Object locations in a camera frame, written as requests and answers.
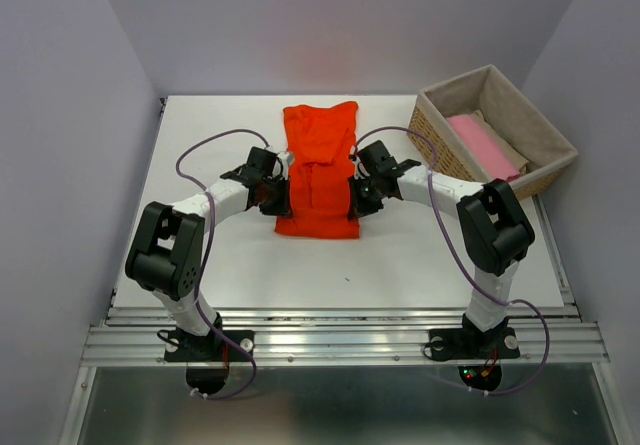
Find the orange t shirt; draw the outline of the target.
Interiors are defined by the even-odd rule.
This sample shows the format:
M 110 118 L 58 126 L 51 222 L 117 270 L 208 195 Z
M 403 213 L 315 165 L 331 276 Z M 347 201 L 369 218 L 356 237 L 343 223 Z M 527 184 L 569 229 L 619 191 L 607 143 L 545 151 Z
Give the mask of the orange t shirt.
M 289 168 L 292 215 L 276 220 L 276 233 L 316 239 L 360 236 L 359 222 L 348 217 L 357 112 L 355 101 L 283 109 L 287 149 L 294 155 Z

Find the wicker basket with liner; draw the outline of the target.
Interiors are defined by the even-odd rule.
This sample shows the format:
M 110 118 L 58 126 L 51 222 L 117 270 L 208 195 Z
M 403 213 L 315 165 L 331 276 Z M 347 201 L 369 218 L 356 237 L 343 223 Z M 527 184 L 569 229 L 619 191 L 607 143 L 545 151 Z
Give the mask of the wicker basket with liner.
M 576 148 L 495 66 L 418 92 L 409 128 L 437 147 L 436 170 L 454 178 L 503 178 L 526 199 L 545 191 Z

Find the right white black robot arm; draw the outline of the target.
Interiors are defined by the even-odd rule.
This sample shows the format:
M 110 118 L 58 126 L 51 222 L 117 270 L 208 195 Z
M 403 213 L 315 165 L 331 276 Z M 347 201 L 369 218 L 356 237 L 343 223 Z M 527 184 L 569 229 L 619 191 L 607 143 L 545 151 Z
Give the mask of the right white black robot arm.
M 420 162 L 397 161 L 380 141 L 353 149 L 355 175 L 348 179 L 351 220 L 373 215 L 385 199 L 431 208 L 445 243 L 473 288 L 463 315 L 460 343 L 482 355 L 503 326 L 511 284 L 535 232 L 510 184 L 453 178 Z

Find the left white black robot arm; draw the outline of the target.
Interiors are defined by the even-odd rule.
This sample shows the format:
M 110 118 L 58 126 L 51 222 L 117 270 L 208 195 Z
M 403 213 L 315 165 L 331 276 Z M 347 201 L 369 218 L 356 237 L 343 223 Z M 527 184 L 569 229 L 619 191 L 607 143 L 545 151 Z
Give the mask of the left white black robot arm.
M 212 359 L 225 348 L 222 320 L 199 291 L 215 227 L 253 207 L 290 216 L 290 151 L 253 147 L 246 162 L 188 199 L 147 204 L 125 262 L 125 275 L 164 305 L 176 328 L 161 332 L 170 360 Z

